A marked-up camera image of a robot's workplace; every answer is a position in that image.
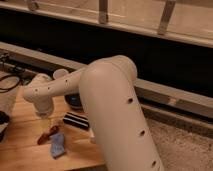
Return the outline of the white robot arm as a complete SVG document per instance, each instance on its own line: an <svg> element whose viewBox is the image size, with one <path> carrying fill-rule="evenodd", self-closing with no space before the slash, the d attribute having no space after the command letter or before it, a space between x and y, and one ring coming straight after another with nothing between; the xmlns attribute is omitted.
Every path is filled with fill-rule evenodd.
<svg viewBox="0 0 213 171"><path fill-rule="evenodd" d="M134 89L137 68L122 55L98 59L52 80L38 74L23 97L36 114L53 113L53 98L78 93L108 171L165 171Z"/></svg>

